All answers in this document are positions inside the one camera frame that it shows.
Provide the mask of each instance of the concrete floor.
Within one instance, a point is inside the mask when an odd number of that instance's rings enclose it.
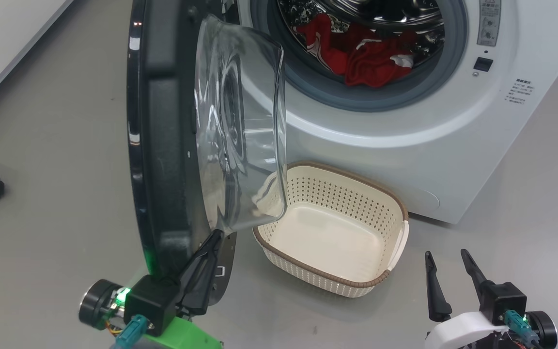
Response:
[[[77,0],[0,86],[0,349],[108,348],[78,322],[80,297],[145,273],[125,132],[130,3]],[[413,219],[394,273],[363,298],[309,286],[238,239],[226,295],[195,320],[227,349],[421,348],[426,250],[454,314],[478,308],[468,248],[558,325],[558,80],[460,224]]]

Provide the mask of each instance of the green led light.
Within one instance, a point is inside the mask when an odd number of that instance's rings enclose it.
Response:
[[[124,288],[120,293],[118,293],[115,301],[119,304],[124,304],[126,302],[126,295],[130,292],[130,288]]]

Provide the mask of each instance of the white robot part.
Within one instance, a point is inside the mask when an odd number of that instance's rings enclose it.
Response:
[[[439,323],[425,339],[425,349],[458,349],[509,327],[492,325],[481,312],[465,312]]]

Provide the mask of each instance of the laundry basket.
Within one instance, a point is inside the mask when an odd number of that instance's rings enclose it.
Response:
[[[361,297],[385,280],[408,239],[406,208],[378,184],[317,163],[288,166],[288,209],[254,228],[274,265],[314,286]]]

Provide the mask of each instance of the warning label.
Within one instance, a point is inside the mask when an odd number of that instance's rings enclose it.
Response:
[[[501,21],[502,0],[479,0],[479,33],[477,44],[496,46]]]
[[[533,94],[535,87],[531,81],[524,79],[516,79],[511,89],[505,95],[505,101],[514,104],[524,104],[527,97]]]

